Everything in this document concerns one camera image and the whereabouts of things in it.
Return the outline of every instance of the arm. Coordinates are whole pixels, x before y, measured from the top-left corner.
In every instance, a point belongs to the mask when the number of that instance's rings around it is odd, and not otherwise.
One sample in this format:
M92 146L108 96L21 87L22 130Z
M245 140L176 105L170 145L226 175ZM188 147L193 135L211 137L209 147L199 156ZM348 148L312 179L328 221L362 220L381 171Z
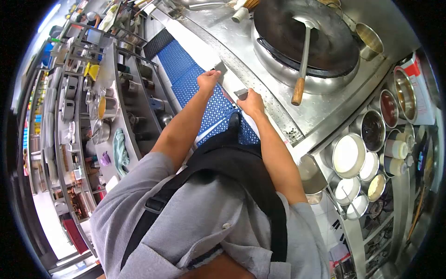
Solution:
M264 112L262 97L249 89L245 101L237 100L237 105L248 114L257 125L260 134L263 163L276 188L289 204L306 202L299 169L291 157L285 143L269 122Z
M173 162L176 171L181 167L201 127L207 101L214 93L220 71L209 71L197 78L199 90L164 128L150 152L161 152Z
M101 17L98 14L96 14L95 19L96 19L95 28L98 28L99 22L101 21Z

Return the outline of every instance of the hand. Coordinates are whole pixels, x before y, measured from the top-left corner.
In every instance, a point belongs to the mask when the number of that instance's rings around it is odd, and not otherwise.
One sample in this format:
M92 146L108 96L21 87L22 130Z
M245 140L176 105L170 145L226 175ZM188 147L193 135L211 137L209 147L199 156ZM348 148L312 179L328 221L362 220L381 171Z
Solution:
M211 70L206 73L202 73L197 77L197 83L200 87L200 91L211 94L214 92L214 87L217 84L217 79L220 77L222 72Z
M237 100L237 105L254 120L259 116L265 115L265 105L263 104L262 96L252 88L248 89L246 100Z

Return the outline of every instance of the wok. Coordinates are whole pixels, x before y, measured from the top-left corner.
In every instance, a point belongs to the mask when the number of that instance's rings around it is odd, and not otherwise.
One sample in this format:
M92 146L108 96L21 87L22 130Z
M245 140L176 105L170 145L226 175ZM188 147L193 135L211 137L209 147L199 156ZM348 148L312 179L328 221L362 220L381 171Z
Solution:
M350 29L333 9L316 0L260 1L254 25L260 37L278 54L300 65L306 28L293 19L295 15L309 16L320 25L320 30L311 30L309 75L312 75L310 68L327 77L343 76L355 68L359 47Z

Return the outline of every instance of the kitchen counter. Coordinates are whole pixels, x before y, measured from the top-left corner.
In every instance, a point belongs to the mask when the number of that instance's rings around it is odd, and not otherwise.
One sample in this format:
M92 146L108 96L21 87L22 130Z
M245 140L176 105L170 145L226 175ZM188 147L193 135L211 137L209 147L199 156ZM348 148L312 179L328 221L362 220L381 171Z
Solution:
M302 133L302 137L290 142L297 158L316 147L352 115L392 65L381 55L370 62L361 59L357 75L341 92L324 96L304 94L302 105L296 107L290 103L293 88L273 78L254 53L251 39L254 21L234 23L233 13L228 7L199 12L184 9L178 21L211 45L247 87L260 94L268 91L274 95L281 106L278 109L286 112ZM239 63L231 67L234 60ZM278 117L272 117L279 127L283 126Z

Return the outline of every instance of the right hand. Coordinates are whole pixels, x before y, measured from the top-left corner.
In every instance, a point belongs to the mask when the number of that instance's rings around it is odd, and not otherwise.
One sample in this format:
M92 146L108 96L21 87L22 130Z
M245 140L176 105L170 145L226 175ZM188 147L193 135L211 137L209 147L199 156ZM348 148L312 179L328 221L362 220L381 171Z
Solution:
M237 105L253 119L265 115L265 105L263 104L262 96L252 88L248 89L246 100L237 100Z

